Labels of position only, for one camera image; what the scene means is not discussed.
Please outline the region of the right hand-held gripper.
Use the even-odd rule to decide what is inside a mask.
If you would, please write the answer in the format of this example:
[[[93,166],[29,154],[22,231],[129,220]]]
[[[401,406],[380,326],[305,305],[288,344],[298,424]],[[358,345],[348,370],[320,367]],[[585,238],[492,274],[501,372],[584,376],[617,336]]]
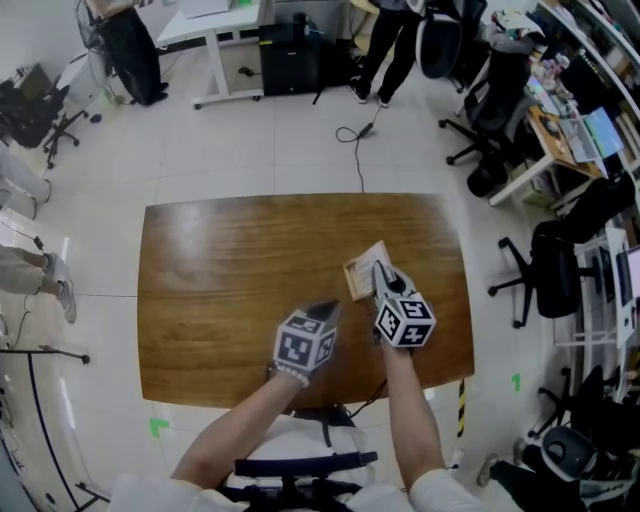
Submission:
[[[371,268],[371,285],[374,299],[383,299],[374,323],[381,338],[394,348],[424,346],[437,320],[430,304],[421,293],[416,293],[416,286],[409,276],[393,265],[375,260]]]

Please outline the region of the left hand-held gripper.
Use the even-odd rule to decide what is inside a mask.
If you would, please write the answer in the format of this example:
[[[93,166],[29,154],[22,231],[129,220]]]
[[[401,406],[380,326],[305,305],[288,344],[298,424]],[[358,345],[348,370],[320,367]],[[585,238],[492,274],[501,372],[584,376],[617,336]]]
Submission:
[[[277,329],[273,361],[304,374],[324,365],[333,353],[341,311],[335,299],[296,309]]]

